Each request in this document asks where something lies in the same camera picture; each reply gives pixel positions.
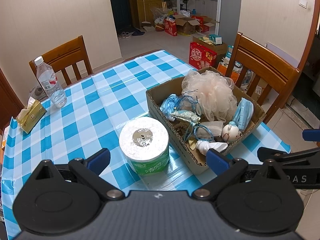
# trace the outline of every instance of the slipper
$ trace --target slipper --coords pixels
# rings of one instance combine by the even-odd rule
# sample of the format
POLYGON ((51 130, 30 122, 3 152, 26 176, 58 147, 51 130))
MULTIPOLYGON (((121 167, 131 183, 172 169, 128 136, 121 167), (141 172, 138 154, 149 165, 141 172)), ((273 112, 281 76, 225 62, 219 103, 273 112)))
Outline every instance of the slipper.
POLYGON ((141 32, 141 31, 135 31, 134 33, 132 33, 132 36, 141 36, 143 35, 144 32, 141 32))

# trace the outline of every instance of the chair backrest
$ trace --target chair backrest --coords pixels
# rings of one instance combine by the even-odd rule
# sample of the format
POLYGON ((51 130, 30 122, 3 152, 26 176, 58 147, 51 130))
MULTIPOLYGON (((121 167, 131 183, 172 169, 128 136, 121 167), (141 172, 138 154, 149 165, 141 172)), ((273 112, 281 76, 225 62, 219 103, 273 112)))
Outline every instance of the chair backrest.
MULTIPOLYGON (((79 36, 72 41, 68 41, 67 43, 62 44, 59 47, 50 50, 49 52, 43 54, 42 57, 44 62, 49 64, 53 68, 55 73, 61 70, 67 85, 71 84, 71 80, 66 71, 66 67, 68 66, 72 66, 77 80, 81 79, 81 75, 77 67, 77 62, 79 61, 83 60, 88 75, 92 74, 92 68, 82 36, 79 36)), ((33 64, 33 61, 30 61, 29 65, 36 76, 36 67, 33 64)))
POLYGON ((259 105, 263 104, 272 88, 279 93, 267 111, 267 116, 263 121, 267 123, 284 100, 288 99, 299 78, 299 70, 272 51, 245 37, 242 33, 238 33, 236 36, 231 59, 226 71, 227 77, 231 76, 235 61, 243 65, 238 80, 236 81, 237 87, 241 86, 248 69, 256 74, 247 90, 247 95, 252 96, 260 78, 268 84, 257 101, 259 105))

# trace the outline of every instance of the red gift box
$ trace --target red gift box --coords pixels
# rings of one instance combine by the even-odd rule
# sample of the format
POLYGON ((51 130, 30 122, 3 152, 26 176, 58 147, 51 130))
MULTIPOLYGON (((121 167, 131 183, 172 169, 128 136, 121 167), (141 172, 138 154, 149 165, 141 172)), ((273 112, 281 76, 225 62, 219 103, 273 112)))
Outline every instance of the red gift box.
POLYGON ((207 16, 197 16, 197 15, 192 15, 192 19, 196 19, 200 25, 199 25, 199 30, 201 33, 205 33, 209 31, 209 26, 205 25, 206 23, 212 22, 212 19, 207 17, 207 16))
POLYGON ((190 43, 189 64, 196 69, 214 66, 217 53, 196 42, 190 43))
POLYGON ((177 26, 175 22, 171 22, 167 19, 164 20, 164 31, 172 36, 177 36, 177 26))

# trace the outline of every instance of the blue gripper pad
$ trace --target blue gripper pad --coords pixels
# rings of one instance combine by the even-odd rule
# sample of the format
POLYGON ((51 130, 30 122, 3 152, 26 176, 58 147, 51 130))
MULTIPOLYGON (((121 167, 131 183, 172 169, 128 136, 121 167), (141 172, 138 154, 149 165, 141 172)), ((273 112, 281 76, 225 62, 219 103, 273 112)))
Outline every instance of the blue gripper pad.
POLYGON ((219 176, 232 165, 232 160, 229 160, 214 149, 209 149, 206 155, 207 165, 213 172, 219 176))
POLYGON ((302 131, 305 141, 320 142, 320 129, 305 129, 302 131))
POLYGON ((99 175, 110 163, 110 152, 107 148, 90 156, 85 160, 84 165, 95 174, 99 175))

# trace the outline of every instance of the blue checkered tablecloth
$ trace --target blue checkered tablecloth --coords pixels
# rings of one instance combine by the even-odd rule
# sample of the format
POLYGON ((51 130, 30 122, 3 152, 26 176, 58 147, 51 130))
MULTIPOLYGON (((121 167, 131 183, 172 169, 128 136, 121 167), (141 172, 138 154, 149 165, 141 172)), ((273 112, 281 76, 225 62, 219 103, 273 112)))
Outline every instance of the blue checkered tablecloth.
MULTIPOLYGON (((50 100, 33 130, 26 134, 12 119, 4 152, 1 193, 9 239, 20 232, 12 213, 12 203, 34 168, 43 159, 55 164, 76 157, 88 158, 102 147, 111 152, 110 165, 101 177, 123 190, 188 190, 189 193, 215 177, 209 169, 193 175, 179 154, 169 148, 167 168, 141 177, 131 170, 119 147, 118 137, 126 122, 148 114, 146 90, 193 69, 170 55, 157 51, 91 76, 66 89, 67 104, 58 109, 50 100)), ((265 124, 261 124, 227 156, 260 163, 261 146, 290 151, 265 124)))

